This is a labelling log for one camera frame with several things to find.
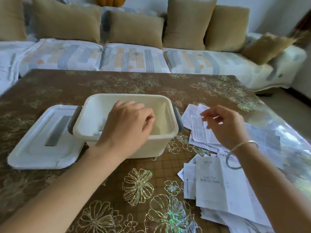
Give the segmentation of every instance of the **person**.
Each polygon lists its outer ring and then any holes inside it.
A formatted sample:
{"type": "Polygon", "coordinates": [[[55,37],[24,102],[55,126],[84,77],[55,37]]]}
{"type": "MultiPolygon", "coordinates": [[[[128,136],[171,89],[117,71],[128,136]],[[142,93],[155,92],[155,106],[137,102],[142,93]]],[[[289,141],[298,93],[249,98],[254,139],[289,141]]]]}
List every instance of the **person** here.
{"type": "MultiPolygon", "coordinates": [[[[201,116],[226,148],[243,143],[234,154],[274,231],[310,232],[311,203],[254,144],[247,143],[251,139],[243,117],[219,105],[201,116]]],[[[147,141],[155,119],[152,109],[141,103],[118,101],[98,143],[2,224],[0,232],[64,233],[99,185],[147,141]]]]}

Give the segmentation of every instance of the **orange star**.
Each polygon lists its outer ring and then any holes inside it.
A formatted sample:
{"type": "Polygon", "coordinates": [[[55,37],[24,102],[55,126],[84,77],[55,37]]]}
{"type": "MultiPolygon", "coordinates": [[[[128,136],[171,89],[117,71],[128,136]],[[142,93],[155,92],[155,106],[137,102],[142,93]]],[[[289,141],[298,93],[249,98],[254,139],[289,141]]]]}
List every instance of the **orange star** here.
{"type": "Polygon", "coordinates": [[[44,64],[44,61],[43,60],[38,60],[37,64],[39,64],[39,65],[44,64]]]}

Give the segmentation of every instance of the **baseboard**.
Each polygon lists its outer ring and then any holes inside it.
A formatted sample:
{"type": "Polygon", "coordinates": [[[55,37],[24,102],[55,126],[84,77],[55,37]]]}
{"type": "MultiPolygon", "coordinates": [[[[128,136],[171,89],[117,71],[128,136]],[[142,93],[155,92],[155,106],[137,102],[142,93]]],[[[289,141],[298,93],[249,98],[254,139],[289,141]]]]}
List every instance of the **baseboard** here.
{"type": "Polygon", "coordinates": [[[295,97],[296,99],[300,100],[302,103],[304,103],[305,105],[311,107],[311,99],[306,97],[304,94],[302,94],[301,92],[293,89],[293,88],[282,88],[284,91],[286,91],[288,94],[292,95],[293,97],[295,97]]]}

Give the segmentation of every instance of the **table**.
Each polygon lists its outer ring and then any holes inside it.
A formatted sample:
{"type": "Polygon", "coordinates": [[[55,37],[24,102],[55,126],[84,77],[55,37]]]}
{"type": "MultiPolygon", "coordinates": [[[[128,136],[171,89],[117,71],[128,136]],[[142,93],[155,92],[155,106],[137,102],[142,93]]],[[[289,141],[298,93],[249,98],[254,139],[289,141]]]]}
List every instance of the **table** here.
{"type": "MultiPolygon", "coordinates": [[[[276,130],[281,137],[283,172],[311,199],[311,146],[235,76],[33,70],[0,97],[1,222],[66,171],[14,170],[6,163],[10,151],[47,108],[83,105],[97,93],[160,94],[181,113],[189,103],[234,109],[247,122],[276,130]]],[[[196,153],[210,154],[188,144],[188,138],[189,130],[183,130],[160,157],[125,160],[67,232],[229,232],[225,226],[200,219],[195,202],[183,199],[177,172],[196,153]]]]}

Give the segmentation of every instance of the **hand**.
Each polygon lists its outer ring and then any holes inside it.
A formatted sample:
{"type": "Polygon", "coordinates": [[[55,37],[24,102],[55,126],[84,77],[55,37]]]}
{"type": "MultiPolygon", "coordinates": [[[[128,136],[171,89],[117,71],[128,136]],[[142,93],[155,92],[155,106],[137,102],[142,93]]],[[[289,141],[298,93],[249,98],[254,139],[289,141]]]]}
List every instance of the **hand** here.
{"type": "Polygon", "coordinates": [[[153,110],[145,108],[144,104],[117,101],[108,115],[96,146],[108,147],[116,155],[126,159],[145,144],[154,121],[153,110]]]}
{"type": "Polygon", "coordinates": [[[207,128],[212,129],[217,140],[227,149],[250,140],[244,119],[238,112],[217,105],[200,115],[203,121],[207,121],[207,128]]]}

